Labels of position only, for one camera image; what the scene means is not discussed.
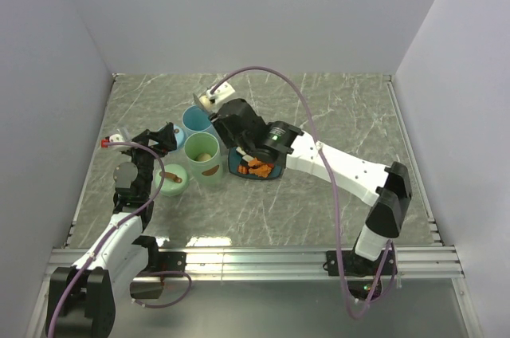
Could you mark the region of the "metal tongs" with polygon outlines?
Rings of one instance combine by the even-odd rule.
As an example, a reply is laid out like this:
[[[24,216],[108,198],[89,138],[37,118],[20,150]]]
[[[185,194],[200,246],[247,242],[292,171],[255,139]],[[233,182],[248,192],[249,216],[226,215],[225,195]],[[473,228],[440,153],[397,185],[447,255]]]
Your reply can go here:
[[[209,118],[211,117],[215,117],[216,116],[216,113],[218,111],[218,100],[216,99],[215,96],[207,96],[211,102],[214,103],[214,106],[212,107],[211,110],[206,110],[202,104],[200,103],[199,101],[199,98],[201,96],[197,96],[196,94],[193,95],[193,99],[194,99],[194,103],[195,105],[201,110],[203,111]]]

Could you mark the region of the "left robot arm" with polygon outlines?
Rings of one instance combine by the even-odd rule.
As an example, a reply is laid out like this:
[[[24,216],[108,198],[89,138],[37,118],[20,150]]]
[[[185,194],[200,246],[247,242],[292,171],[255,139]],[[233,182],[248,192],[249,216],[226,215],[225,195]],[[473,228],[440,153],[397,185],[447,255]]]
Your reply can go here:
[[[174,125],[130,138],[123,132],[100,142],[129,157],[113,172],[115,193],[110,221],[88,251],[49,280],[45,334],[48,337],[107,337],[116,317],[116,302],[140,273],[159,270],[161,257],[153,237],[144,235],[155,196],[162,188],[156,164],[176,150]]]

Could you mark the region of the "orange fried chicken piece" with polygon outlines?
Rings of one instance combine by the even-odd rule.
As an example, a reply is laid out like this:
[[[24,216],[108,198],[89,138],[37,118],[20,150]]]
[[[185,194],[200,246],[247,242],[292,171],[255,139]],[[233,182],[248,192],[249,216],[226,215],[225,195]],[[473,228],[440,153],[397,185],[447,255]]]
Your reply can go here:
[[[272,173],[274,165],[271,163],[264,163],[259,159],[254,158],[248,162],[249,173],[257,177],[268,178]]]

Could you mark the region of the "white round bun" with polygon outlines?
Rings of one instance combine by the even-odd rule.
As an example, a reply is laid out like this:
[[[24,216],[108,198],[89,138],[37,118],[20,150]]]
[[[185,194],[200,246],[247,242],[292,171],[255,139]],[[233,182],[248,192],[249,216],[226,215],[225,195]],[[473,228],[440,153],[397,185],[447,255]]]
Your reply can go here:
[[[201,96],[199,101],[206,110],[211,110],[214,106],[214,103],[207,96]]]

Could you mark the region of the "red sausage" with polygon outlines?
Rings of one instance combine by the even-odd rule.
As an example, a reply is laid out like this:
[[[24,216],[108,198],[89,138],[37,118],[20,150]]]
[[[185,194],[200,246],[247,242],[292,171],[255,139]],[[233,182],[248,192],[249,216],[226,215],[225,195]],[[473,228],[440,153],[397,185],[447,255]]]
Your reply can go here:
[[[242,174],[242,175],[247,175],[249,173],[249,169],[248,169],[248,167],[245,167],[243,165],[239,165],[237,167],[237,172]]]

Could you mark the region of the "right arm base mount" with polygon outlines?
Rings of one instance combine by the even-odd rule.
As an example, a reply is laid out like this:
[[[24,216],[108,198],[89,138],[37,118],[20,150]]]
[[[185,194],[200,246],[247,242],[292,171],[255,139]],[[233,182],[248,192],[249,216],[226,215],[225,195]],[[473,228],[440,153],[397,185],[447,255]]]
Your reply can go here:
[[[326,261],[323,263],[323,270],[328,273],[329,277],[338,277],[339,269],[336,252],[328,250],[325,257]],[[383,283],[380,278],[376,286],[372,286],[382,258],[383,252],[381,252],[376,261],[369,261],[366,258],[355,255],[350,250],[342,250],[344,275],[346,277],[361,278],[361,280],[347,280],[348,290],[355,299],[365,301],[373,287],[375,291],[371,298],[372,301],[377,300],[383,294]],[[397,273],[397,259],[394,251],[390,250],[382,264],[380,277],[390,276],[390,279],[394,280]]]

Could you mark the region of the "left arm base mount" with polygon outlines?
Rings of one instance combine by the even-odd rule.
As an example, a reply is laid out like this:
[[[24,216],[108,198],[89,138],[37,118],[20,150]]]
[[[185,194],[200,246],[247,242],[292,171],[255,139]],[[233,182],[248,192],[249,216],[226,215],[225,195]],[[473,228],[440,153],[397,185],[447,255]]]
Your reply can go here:
[[[140,273],[142,280],[130,284],[131,297],[138,304],[145,300],[158,300],[167,278],[184,278],[186,253],[181,250],[161,250],[155,237],[141,236],[133,244],[147,251],[148,263]]]

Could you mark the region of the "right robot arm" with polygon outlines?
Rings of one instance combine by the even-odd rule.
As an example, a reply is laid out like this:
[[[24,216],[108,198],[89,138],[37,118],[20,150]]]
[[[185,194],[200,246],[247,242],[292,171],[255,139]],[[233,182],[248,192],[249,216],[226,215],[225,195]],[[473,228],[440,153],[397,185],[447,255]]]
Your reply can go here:
[[[372,163],[316,141],[291,124],[266,123],[243,99],[214,99],[209,118],[228,148],[238,149],[253,161],[334,183],[370,206],[353,246],[351,264],[362,274],[378,266],[387,241],[400,235],[412,199],[410,175],[404,164]]]

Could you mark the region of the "blue canister lid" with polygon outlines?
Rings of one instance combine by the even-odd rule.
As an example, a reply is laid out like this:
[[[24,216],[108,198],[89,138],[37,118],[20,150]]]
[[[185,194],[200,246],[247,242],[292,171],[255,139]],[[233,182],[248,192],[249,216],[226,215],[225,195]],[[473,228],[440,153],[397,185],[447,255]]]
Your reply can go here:
[[[173,126],[173,130],[174,130],[174,136],[175,136],[175,141],[176,141],[175,151],[179,151],[184,147],[184,143],[186,142],[186,133],[177,124],[175,124]]]

